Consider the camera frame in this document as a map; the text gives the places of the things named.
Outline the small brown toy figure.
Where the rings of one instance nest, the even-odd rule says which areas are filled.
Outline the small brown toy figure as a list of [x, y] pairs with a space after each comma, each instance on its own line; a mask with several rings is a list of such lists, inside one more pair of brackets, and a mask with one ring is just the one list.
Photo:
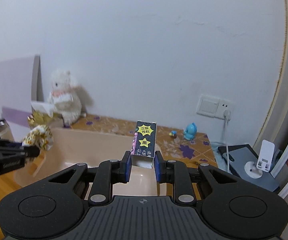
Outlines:
[[171, 131], [171, 132], [169, 133], [169, 136], [170, 136], [171, 138], [173, 138], [173, 139], [176, 139], [176, 138], [177, 138], [177, 131]]

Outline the black purple carton box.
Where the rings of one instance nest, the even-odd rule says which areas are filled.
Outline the black purple carton box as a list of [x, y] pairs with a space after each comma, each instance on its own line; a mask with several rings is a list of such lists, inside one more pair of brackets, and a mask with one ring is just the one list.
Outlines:
[[130, 151], [132, 165], [153, 168], [156, 128], [155, 122], [137, 121]]

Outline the blue bird figurine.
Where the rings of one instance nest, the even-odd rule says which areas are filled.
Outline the blue bird figurine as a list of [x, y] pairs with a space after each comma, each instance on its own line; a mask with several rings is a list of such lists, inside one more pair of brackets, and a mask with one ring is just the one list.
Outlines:
[[189, 125], [187, 125], [187, 127], [184, 129], [183, 131], [183, 137], [185, 140], [193, 140], [195, 135], [197, 133], [197, 126], [196, 124], [193, 122]]

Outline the grey laptop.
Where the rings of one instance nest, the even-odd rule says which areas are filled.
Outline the grey laptop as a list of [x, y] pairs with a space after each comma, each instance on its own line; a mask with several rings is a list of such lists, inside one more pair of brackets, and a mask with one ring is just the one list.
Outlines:
[[254, 185], [271, 192], [279, 190], [279, 184], [270, 172], [257, 169], [257, 155], [248, 144], [228, 146], [229, 171]]

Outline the white plush lamb toy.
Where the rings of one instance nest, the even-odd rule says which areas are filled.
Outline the white plush lamb toy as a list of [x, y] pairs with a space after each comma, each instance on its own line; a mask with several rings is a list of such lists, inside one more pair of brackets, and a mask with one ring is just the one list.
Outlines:
[[52, 104], [53, 112], [60, 114], [64, 126], [76, 123], [86, 110], [79, 98], [82, 86], [69, 70], [55, 70], [51, 74], [51, 91], [48, 103]]

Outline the white phone stand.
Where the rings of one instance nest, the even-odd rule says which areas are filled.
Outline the white phone stand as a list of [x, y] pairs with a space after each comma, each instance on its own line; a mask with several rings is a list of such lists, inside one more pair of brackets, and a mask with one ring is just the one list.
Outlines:
[[274, 143], [263, 140], [257, 161], [248, 161], [244, 170], [246, 174], [252, 179], [259, 179], [264, 172], [269, 172], [275, 152]]

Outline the white wall switch socket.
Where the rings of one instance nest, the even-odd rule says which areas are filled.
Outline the white wall switch socket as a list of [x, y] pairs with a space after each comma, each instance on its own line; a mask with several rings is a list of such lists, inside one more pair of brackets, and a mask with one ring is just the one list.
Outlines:
[[230, 100], [202, 94], [198, 101], [197, 114], [224, 120], [224, 114], [232, 114], [234, 109], [235, 103]]

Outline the gold white snack packet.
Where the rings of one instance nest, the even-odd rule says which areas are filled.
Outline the gold white snack packet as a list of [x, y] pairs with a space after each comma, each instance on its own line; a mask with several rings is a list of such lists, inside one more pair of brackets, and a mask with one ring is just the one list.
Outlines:
[[48, 151], [54, 144], [53, 134], [47, 125], [38, 125], [23, 139], [22, 146], [37, 146], [40, 150]]

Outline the beige plastic storage bin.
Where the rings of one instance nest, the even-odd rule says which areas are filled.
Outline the beige plastic storage bin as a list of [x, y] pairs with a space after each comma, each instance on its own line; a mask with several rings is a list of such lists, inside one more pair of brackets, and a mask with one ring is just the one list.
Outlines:
[[[47, 152], [41, 152], [33, 162], [15, 172], [14, 180], [21, 186], [30, 185], [77, 163], [97, 167], [109, 159], [122, 159], [124, 152], [131, 149], [133, 137], [54, 128], [54, 143]], [[158, 184], [153, 169], [132, 167], [127, 184], [113, 185], [113, 194], [119, 196], [166, 196], [171, 195], [173, 186]]]

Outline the white steel thermos bottle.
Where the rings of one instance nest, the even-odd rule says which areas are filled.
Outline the white steel thermos bottle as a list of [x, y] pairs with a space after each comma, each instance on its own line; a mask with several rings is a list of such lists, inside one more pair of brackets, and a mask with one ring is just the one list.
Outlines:
[[11, 128], [5, 119], [0, 119], [0, 138], [14, 141]]

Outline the lilac headboard panel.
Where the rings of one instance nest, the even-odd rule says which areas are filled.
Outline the lilac headboard panel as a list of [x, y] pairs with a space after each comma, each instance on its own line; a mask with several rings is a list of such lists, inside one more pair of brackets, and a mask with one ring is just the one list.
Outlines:
[[0, 61], [0, 118], [10, 126], [13, 138], [21, 141], [30, 131], [31, 102], [37, 100], [40, 55]]

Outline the floral table mat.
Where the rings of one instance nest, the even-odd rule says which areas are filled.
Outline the floral table mat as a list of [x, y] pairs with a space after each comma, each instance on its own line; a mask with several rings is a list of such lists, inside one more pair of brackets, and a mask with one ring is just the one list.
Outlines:
[[[134, 121], [88, 114], [71, 125], [71, 128], [126, 135], [132, 138], [135, 125]], [[171, 131], [177, 131], [176, 139], [169, 136]], [[182, 161], [188, 167], [197, 167], [201, 163], [217, 166], [209, 137], [205, 133], [198, 132], [193, 140], [188, 141], [183, 138], [182, 130], [158, 125], [155, 143], [165, 159]]]

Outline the tissue box with tissue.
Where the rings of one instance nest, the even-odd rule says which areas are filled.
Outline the tissue box with tissue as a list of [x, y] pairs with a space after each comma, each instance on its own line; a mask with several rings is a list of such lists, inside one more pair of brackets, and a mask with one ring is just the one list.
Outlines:
[[61, 128], [64, 126], [62, 115], [56, 113], [51, 103], [32, 101], [32, 113], [28, 116], [30, 128], [38, 125], [47, 125], [49, 128]]

